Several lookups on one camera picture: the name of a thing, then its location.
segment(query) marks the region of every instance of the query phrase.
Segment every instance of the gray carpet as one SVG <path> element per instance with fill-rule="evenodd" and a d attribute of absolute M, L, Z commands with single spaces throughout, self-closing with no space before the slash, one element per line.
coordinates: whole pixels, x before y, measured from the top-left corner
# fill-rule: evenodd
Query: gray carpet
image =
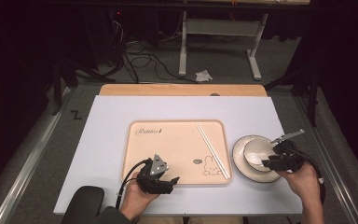
<path fill-rule="evenodd" d="M 215 36 L 206 47 L 203 46 L 205 39 L 194 39 L 189 42 L 190 48 L 187 53 L 187 78 L 194 80 L 195 73 L 205 69 L 213 77 L 211 84 L 266 84 L 284 74 L 287 64 L 290 62 L 298 41 L 279 42 L 277 39 L 263 40 L 259 51 L 256 54 L 258 65 L 263 77 L 260 82 L 253 81 L 250 73 L 249 64 L 246 61 L 244 46 L 252 45 L 252 39 L 241 38 L 233 41 L 233 37 L 224 38 Z M 128 52 L 139 52 L 145 48 L 144 53 L 153 53 L 158 56 L 173 74 L 178 71 L 179 46 L 177 42 L 171 41 L 167 45 L 161 45 L 155 48 L 143 43 L 132 46 Z M 130 59 L 140 57 L 129 54 Z M 136 68 L 141 82 L 171 82 L 188 83 L 186 80 L 172 79 L 162 65 L 155 69 L 153 63 L 147 63 L 148 59 L 135 59 L 133 64 L 139 66 Z M 101 71 L 108 70 L 103 64 Z M 131 82 L 131 76 L 123 68 L 112 77 L 120 82 Z M 39 162 L 32 180 L 27 189 L 23 192 L 17 209 L 13 212 L 9 223 L 60 223 L 62 216 L 56 216 L 52 213 L 55 203 L 58 199 L 63 180 L 71 164 L 73 155 L 84 125 L 87 121 L 88 113 L 92 105 L 93 98 L 98 94 L 101 83 L 81 80 L 81 84 L 74 91 L 68 104 L 62 111 L 62 117 L 50 137 L 42 160 Z M 314 133 L 320 134 L 323 144 L 328 148 L 328 153 L 332 157 L 335 167 L 337 167 L 339 176 L 345 185 L 346 190 L 351 196 L 354 207 L 358 211 L 358 161 L 351 154 L 345 138 L 340 132 L 339 126 L 331 115 L 328 104 L 323 94 L 319 91 L 319 104 L 317 106 L 317 124 L 318 128 L 313 129 L 304 119 L 303 111 L 298 102 L 303 99 L 294 98 L 288 91 L 289 87 L 276 88 L 269 91 L 277 109 L 283 129 L 286 133 L 304 129 L 306 133 L 296 138 L 296 144 L 301 150 L 307 152 L 320 164 L 326 181 L 326 201 L 324 204 L 326 223 L 354 223 L 351 213 L 342 206 L 342 198 L 339 190 L 335 186 L 335 175 L 331 175 L 329 166 L 326 166 L 323 154 L 319 151 L 320 143 L 315 139 Z M 81 119 L 74 119 L 74 113 L 78 111 L 77 116 Z M 13 157 L 10 164 L 0 177 L 0 205 L 5 199 L 14 179 L 17 177 L 22 165 L 25 163 L 35 139 L 40 133 L 39 126 L 35 125 L 34 131 L 24 141 L 23 146 Z M 300 216 L 290 217 L 293 223 L 299 221 Z M 249 223 L 289 223 L 286 217 L 249 217 Z"/>

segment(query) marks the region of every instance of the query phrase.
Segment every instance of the small white object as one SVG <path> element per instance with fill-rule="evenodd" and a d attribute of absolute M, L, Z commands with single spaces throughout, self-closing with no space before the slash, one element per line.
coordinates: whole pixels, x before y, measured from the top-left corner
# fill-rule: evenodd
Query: small white object
<path fill-rule="evenodd" d="M 209 81 L 209 80 L 212 80 L 212 77 L 211 77 L 211 75 L 209 75 L 207 70 L 204 70 L 202 72 L 196 73 L 196 76 L 197 76 L 196 81 Z"/>
<path fill-rule="evenodd" d="M 272 144 L 260 139 L 255 139 L 246 144 L 243 151 L 244 158 L 258 171 L 270 172 L 268 167 L 263 166 L 262 160 L 268 160 L 269 156 L 275 155 Z"/>

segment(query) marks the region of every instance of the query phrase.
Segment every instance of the white chopstick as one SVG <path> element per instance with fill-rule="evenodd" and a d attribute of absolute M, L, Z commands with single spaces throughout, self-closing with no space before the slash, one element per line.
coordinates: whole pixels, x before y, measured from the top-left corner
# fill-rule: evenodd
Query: white chopstick
<path fill-rule="evenodd" d="M 225 179 L 229 179 L 229 175 L 227 174 L 227 171 L 225 169 L 225 167 L 223 166 L 222 162 L 220 161 L 219 157 L 216 155 L 216 152 L 214 151 L 211 143 L 208 140 L 208 137 L 205 135 L 204 131 L 202 130 L 202 128 L 200 127 L 200 125 L 198 123 L 196 123 L 197 129 L 199 129 L 199 132 L 206 144 L 206 146 L 208 147 L 208 149 L 211 151 L 211 154 L 213 155 L 214 160 L 216 161 L 217 165 L 219 166 L 220 170 L 223 173 L 223 176 L 225 177 Z"/>

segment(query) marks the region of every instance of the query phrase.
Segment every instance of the tray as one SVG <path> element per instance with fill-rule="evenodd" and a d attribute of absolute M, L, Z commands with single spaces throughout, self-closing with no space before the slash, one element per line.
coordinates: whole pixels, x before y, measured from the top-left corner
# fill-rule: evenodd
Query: tray
<path fill-rule="evenodd" d="M 227 175 L 219 168 L 201 132 L 208 139 Z M 232 178 L 225 130 L 219 120 L 134 121 L 128 132 L 121 178 L 124 179 L 136 163 L 153 159 L 155 154 L 159 154 L 169 167 L 161 180 L 180 176 L 178 185 L 211 185 L 226 184 Z"/>

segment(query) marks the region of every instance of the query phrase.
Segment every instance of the white plate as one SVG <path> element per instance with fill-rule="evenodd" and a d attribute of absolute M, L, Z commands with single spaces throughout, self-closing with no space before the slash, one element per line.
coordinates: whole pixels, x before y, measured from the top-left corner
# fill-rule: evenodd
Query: white plate
<path fill-rule="evenodd" d="M 270 142 L 269 139 L 259 135 L 247 135 L 240 138 L 232 148 L 232 157 L 235 165 L 246 177 L 261 183 L 268 183 L 279 179 L 281 176 L 275 173 L 274 171 L 262 172 L 256 170 L 254 167 L 249 164 L 244 158 L 244 150 L 246 145 L 253 140 L 263 140 Z"/>

